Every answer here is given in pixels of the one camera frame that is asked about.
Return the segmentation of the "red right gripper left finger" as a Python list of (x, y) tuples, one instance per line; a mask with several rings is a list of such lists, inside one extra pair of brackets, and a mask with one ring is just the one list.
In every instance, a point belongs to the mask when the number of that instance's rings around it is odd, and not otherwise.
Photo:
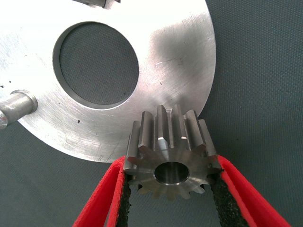
[(125, 157), (114, 161), (108, 168), (86, 205), (78, 215), (74, 227), (126, 227), (131, 195)]

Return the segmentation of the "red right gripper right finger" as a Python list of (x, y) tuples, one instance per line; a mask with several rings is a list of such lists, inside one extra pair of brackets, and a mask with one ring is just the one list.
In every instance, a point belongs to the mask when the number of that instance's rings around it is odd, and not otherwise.
[(211, 190), (222, 227), (290, 226), (228, 159), (216, 157), (221, 171)]

